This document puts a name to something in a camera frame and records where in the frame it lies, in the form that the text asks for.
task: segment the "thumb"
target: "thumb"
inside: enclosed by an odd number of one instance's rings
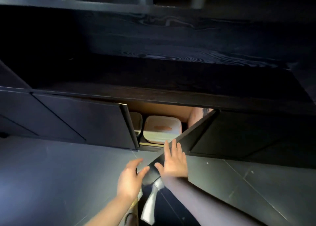
[[[143,168],[138,174],[137,174],[137,178],[139,178],[140,180],[143,180],[145,174],[148,172],[149,170],[149,166]]]
[[[158,169],[160,176],[162,176],[164,172],[163,166],[160,163],[155,163],[155,167]]]

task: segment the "person's left hand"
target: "person's left hand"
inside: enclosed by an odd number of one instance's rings
[[[142,180],[149,170],[149,166],[147,166],[136,174],[136,167],[142,160],[140,158],[129,161],[125,169],[121,172],[118,179],[117,196],[122,196],[131,202],[136,199],[142,186]]]

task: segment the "person's left arm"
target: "person's left arm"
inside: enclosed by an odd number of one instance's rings
[[[107,204],[85,226],[117,226],[134,200],[136,199],[142,180],[149,170],[149,166],[136,174],[136,167],[143,159],[130,161],[118,179],[116,197]]]

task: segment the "storage container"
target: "storage container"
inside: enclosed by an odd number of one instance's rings
[[[138,137],[143,128],[143,117],[140,113],[137,112],[130,112],[130,116],[133,123],[135,134]]]
[[[174,117],[148,116],[144,126],[144,138],[154,144],[171,142],[182,133],[181,121]]]

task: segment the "hand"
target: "hand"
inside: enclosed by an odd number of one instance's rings
[[[165,141],[165,165],[155,163],[155,167],[158,169],[161,177],[188,177],[188,165],[186,163],[186,155],[182,152],[181,144],[176,144],[176,140],[172,140],[171,152],[169,149],[168,141]]]
[[[136,199],[142,186],[142,180],[149,170],[149,166],[147,166],[136,174],[136,167],[142,160],[129,161],[118,179],[117,196],[124,197],[130,200],[131,203]]]

